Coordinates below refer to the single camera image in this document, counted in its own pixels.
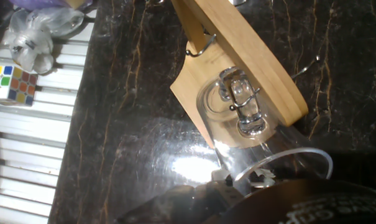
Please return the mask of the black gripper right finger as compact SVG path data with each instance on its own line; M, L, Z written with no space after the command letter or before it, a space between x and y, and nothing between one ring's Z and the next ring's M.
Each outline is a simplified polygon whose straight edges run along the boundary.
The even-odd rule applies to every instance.
M267 169L257 169L252 173L251 186L255 188L267 188L275 184L275 174Z

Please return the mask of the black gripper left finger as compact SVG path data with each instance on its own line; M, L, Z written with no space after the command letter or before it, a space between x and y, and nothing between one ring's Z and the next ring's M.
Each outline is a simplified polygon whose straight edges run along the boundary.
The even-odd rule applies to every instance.
M239 202L242 200L242 194L234 188L233 178L228 170L212 171L211 178L211 188L218 192L223 202Z

